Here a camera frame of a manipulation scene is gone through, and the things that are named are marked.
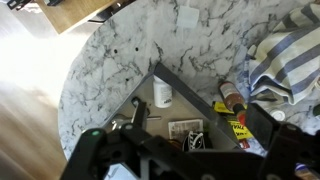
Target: striped cloth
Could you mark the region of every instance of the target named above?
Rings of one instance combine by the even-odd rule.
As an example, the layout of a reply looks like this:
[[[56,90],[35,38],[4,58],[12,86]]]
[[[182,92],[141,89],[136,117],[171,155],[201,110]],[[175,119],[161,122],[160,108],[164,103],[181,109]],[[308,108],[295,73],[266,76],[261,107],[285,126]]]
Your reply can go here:
[[[245,79],[253,101],[294,105],[311,93],[320,77],[319,20],[320,5],[294,9],[249,49]]]

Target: round table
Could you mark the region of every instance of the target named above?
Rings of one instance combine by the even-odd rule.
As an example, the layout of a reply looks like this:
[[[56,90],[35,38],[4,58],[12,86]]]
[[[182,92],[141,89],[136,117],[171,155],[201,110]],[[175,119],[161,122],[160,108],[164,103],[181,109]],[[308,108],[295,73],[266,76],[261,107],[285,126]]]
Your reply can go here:
[[[186,4],[138,0],[88,39],[70,68],[59,105],[59,133],[67,158],[81,132],[105,124],[156,62],[208,104],[221,100],[217,93],[221,78],[247,93],[241,73],[248,48],[265,38],[290,10],[303,5],[299,0],[190,1],[200,16],[197,26],[188,29],[176,25],[179,7]],[[314,100],[318,94],[294,107],[282,107],[287,121],[310,133],[320,129],[310,115],[310,107],[319,103]]]

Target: marble table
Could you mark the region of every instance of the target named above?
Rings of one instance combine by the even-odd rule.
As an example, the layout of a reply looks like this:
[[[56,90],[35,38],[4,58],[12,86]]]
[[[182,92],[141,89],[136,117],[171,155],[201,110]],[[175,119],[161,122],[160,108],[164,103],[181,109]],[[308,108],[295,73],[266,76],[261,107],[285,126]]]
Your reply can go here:
[[[156,62],[162,62],[208,104],[221,100],[217,93],[221,78],[235,82],[248,97],[242,83],[247,49],[307,1],[190,1],[190,7],[200,10],[193,29],[176,25],[179,7],[186,3],[138,0],[89,38],[70,68],[61,95],[59,132],[67,158],[81,132],[105,124]],[[320,129],[319,120],[310,113],[320,103],[319,94],[315,90],[294,107],[280,107],[286,121],[311,134]],[[259,145],[250,151],[264,153]]]

